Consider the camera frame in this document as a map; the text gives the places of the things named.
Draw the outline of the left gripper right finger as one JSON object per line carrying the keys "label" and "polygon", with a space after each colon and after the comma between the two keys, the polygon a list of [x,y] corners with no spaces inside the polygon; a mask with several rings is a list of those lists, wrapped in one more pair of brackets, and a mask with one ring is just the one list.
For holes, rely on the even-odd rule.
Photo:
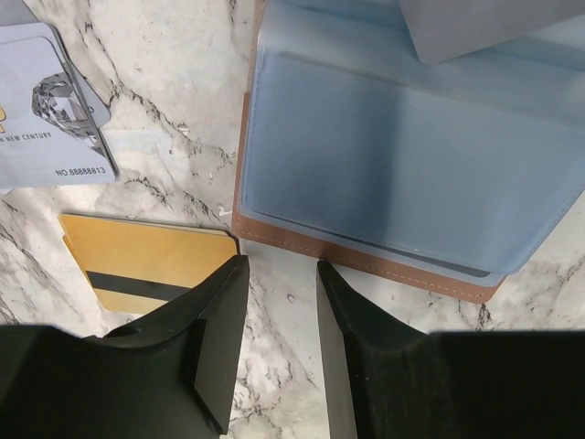
{"label": "left gripper right finger", "polygon": [[334,438],[581,438],[580,331],[426,334],[316,269]]}

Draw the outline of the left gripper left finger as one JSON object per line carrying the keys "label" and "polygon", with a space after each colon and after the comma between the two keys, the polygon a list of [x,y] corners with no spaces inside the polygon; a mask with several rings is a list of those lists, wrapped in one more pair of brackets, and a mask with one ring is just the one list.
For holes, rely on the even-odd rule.
{"label": "left gripper left finger", "polygon": [[4,438],[218,438],[229,429],[247,257],[103,337],[1,329]]}

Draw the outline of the gold credit card stack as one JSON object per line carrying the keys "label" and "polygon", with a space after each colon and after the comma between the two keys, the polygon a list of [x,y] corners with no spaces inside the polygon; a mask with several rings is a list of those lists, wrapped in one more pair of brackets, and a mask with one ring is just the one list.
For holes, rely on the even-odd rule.
{"label": "gold credit card stack", "polygon": [[63,241],[104,308],[148,314],[239,253],[223,230],[61,214]]}

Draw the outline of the pink leather card holder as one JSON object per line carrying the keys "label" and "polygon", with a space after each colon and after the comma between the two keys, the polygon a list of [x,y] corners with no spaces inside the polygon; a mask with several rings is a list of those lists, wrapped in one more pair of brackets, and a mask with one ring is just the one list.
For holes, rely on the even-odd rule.
{"label": "pink leather card holder", "polygon": [[584,14],[426,65],[401,1],[258,1],[232,227],[475,303],[584,189]]}

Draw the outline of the silver VIP card stack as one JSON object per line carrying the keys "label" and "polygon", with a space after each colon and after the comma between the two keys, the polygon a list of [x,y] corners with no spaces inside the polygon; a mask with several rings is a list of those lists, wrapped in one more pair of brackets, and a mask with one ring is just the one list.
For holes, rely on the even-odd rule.
{"label": "silver VIP card stack", "polygon": [[111,183],[115,164],[53,29],[1,29],[1,188]]}

